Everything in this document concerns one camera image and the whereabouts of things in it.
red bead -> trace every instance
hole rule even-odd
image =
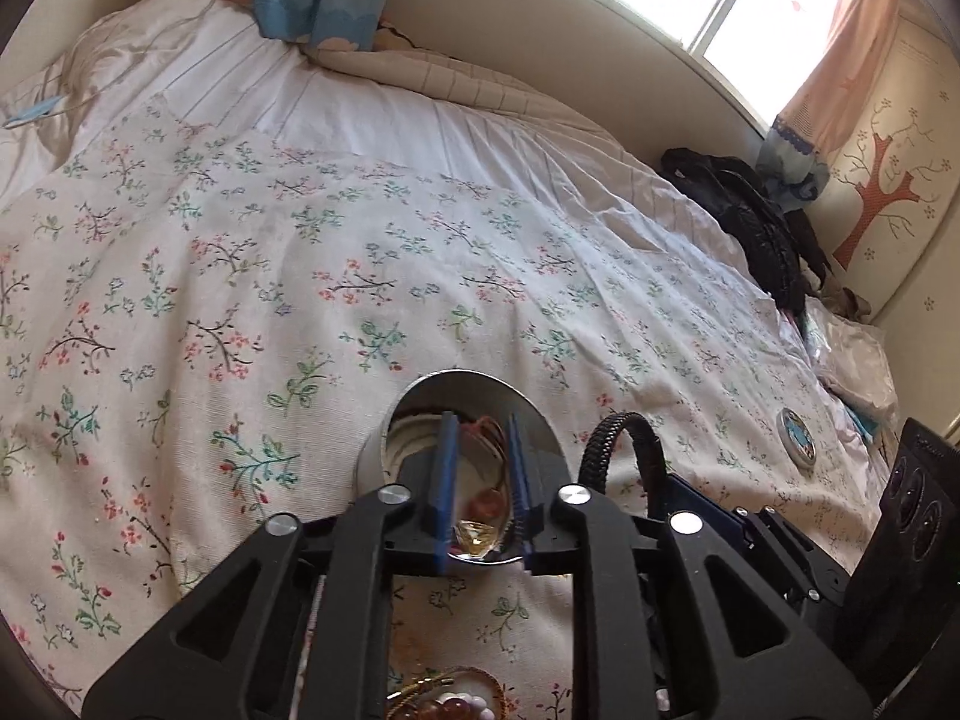
[[[467,519],[490,525],[503,517],[506,511],[507,504],[503,495],[493,488],[487,488],[480,490],[467,504]]]
[[[473,714],[470,704],[462,698],[448,698],[443,702],[440,711],[443,712],[440,716],[443,717],[443,720],[469,720],[469,717]]]
[[[424,701],[416,709],[416,720],[440,720],[443,715],[443,709],[436,701]]]

silver screw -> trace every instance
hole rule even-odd
[[[267,520],[267,533],[271,536],[290,536],[296,533],[296,517],[290,514],[274,514]]]
[[[400,503],[406,503],[410,500],[410,490],[403,485],[387,485],[376,492],[376,497],[383,503],[395,506]]]
[[[704,522],[693,512],[677,512],[670,517],[670,527],[684,536],[693,536],[704,527]]]
[[[560,500],[571,506],[579,506],[587,503],[590,499],[590,491],[583,485],[564,485],[558,490]]]

black cable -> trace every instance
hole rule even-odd
[[[577,482],[597,493],[606,493],[613,447],[625,430],[634,443],[643,488],[652,500],[666,481],[664,447],[650,423],[637,412],[612,413],[593,429],[580,461]]]

floral bedsheet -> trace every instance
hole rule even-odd
[[[698,488],[772,504],[852,565],[874,501],[799,339],[703,240],[639,203],[546,203],[227,135],[163,98],[8,201],[0,608],[56,693],[79,711],[273,512],[341,512],[387,406],[455,365],[529,396],[572,469],[600,418],[641,410]],[[813,475],[776,435],[784,406],[813,432]],[[629,448],[608,489],[643,511]],[[400,581],[392,683],[477,665],[516,717],[556,718],[570,598],[567,579],[515,565]]]

pink curtain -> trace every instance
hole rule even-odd
[[[848,140],[896,30],[899,0],[838,0],[824,58],[781,111],[757,159],[772,199],[817,199],[832,154]]]

